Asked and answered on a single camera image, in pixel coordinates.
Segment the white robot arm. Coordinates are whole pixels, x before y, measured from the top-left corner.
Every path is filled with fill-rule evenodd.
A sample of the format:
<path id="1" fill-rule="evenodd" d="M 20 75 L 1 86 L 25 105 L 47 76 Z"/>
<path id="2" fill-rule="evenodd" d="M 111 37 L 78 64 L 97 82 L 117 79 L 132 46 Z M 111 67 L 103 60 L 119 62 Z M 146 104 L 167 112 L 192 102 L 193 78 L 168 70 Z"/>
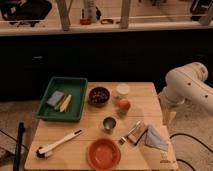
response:
<path id="1" fill-rule="evenodd" d="M 190 100 L 213 115 L 213 88 L 205 84 L 208 78 L 206 66 L 192 62 L 170 70 L 166 76 L 166 86 L 159 95 L 160 102 L 167 108 Z"/>

